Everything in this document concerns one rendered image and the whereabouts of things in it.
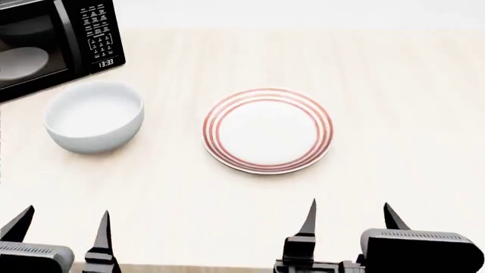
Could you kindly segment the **white plate with red rings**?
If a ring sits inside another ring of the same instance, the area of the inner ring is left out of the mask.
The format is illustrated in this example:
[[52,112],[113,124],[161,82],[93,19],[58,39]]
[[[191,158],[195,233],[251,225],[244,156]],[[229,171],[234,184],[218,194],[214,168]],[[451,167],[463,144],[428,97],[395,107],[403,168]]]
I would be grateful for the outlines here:
[[331,147],[333,122],[311,97],[281,88],[234,93],[202,122],[202,143],[219,162],[251,174],[307,168]]

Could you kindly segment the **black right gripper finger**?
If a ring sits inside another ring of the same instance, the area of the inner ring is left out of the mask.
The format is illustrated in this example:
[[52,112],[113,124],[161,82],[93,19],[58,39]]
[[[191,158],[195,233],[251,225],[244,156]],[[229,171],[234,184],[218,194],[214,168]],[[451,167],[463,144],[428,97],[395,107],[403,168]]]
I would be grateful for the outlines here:
[[287,237],[283,245],[283,261],[313,261],[316,244],[317,203],[313,199],[308,215],[300,230],[294,236]]
[[386,229],[410,231],[411,228],[400,218],[388,202],[383,205]]

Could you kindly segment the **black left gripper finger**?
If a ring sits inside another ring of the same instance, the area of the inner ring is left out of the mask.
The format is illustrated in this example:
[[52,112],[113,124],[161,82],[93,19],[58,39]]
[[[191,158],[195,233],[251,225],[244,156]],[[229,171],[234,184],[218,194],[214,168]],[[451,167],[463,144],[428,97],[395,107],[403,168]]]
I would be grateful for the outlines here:
[[105,211],[99,224],[94,245],[86,252],[87,263],[114,263],[114,250],[111,240],[111,220]]
[[28,206],[19,215],[0,228],[0,241],[22,243],[30,228],[35,209]]

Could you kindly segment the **black microwave oven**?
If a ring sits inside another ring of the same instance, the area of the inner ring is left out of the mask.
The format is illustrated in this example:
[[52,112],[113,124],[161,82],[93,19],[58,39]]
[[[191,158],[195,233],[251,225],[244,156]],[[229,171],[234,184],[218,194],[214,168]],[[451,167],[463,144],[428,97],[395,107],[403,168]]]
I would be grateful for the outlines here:
[[125,63],[113,0],[0,0],[0,104]]

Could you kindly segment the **white ceramic bowl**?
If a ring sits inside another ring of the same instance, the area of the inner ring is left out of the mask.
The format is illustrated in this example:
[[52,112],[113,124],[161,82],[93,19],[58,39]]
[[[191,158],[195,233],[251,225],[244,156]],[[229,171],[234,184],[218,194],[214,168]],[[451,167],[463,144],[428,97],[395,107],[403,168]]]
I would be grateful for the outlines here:
[[138,133],[145,117],[141,95],[120,81],[75,83],[45,107],[43,125],[62,149],[77,154],[110,152]]

